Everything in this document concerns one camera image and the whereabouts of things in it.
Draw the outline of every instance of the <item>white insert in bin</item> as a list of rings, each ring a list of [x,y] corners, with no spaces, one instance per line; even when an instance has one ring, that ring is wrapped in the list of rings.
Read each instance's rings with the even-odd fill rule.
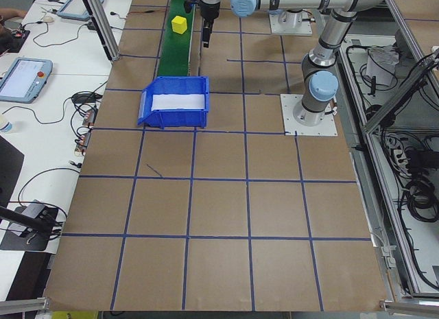
[[[204,94],[159,94],[152,96],[151,110],[202,110]]]

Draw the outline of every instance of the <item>tablet screen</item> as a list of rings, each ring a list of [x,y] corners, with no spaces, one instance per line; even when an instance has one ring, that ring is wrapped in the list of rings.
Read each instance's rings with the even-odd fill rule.
[[[41,71],[44,62],[33,60],[19,60],[14,70],[5,80],[0,90],[0,96],[25,97],[36,74]]]

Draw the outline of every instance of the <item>white table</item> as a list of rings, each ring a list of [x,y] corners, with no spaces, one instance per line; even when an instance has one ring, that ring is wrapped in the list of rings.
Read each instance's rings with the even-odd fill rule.
[[[105,0],[104,9],[113,27],[123,28],[125,20],[117,15],[110,15],[110,12],[114,11],[125,16],[130,4],[131,0]],[[59,4],[47,1],[36,1],[24,18],[23,24],[41,20],[44,16],[42,8],[59,6]],[[49,33],[37,39],[42,45],[61,43],[74,38],[78,27],[85,23],[61,19],[54,14],[51,16],[55,21],[49,24]],[[78,91],[93,91],[108,79],[111,63],[104,53],[97,33],[86,27],[80,30],[80,37],[77,40],[66,45],[48,48],[41,48],[32,41],[35,36],[46,30],[45,24],[28,25],[26,29],[29,29],[31,34],[20,53],[0,57],[0,73],[6,72],[16,57],[48,59],[53,62],[54,69],[47,84],[33,103],[0,102],[0,112],[4,112],[11,106],[19,105],[32,108],[41,121],[55,121],[62,116],[62,103],[66,98]],[[121,31],[114,29],[113,34],[119,43]],[[103,92],[104,87],[98,90],[98,93]],[[57,167],[75,169],[69,161],[82,162],[83,157],[76,156],[74,153],[76,136],[70,126],[74,107],[71,101],[68,101],[65,107],[65,118],[60,123],[49,125],[40,125],[32,112],[28,110],[15,108],[5,114],[14,128],[10,133],[1,136],[25,155],[21,175],[11,201],[17,200],[22,186],[37,173]],[[76,115],[73,125],[79,127],[81,124],[82,118]],[[22,200],[37,199],[56,204],[68,212],[77,180],[78,174],[70,171],[53,171],[43,174],[25,189]],[[10,204],[8,208],[13,209],[16,206],[18,204]],[[57,220],[64,220],[62,213],[58,214]],[[7,226],[6,221],[0,224],[0,228]],[[0,231],[0,239],[3,235],[4,231]],[[46,251],[56,253],[58,242],[58,239],[50,241]],[[0,251],[0,271],[2,272],[0,274],[0,301],[6,299],[23,255],[23,251]]]

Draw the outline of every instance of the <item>yellow cube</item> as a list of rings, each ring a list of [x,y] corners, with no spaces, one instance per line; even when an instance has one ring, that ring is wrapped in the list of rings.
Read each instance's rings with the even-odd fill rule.
[[[172,31],[175,33],[183,34],[187,30],[187,22],[185,17],[175,16],[172,21]]]

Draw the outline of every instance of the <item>brown cardboard sheet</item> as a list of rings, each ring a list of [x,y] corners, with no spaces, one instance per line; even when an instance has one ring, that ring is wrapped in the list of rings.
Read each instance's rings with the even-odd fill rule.
[[[278,94],[303,92],[300,57],[316,37],[268,36],[266,13],[239,22],[222,10],[198,69],[196,21],[191,74],[210,78],[208,127],[138,127],[164,17],[128,17],[121,53],[146,57],[112,68],[51,309],[378,309],[385,290],[340,122],[338,137],[283,134]]]
[[[439,0],[395,0],[404,19],[439,20]]]
[[[394,0],[423,55],[438,45],[439,0]]]

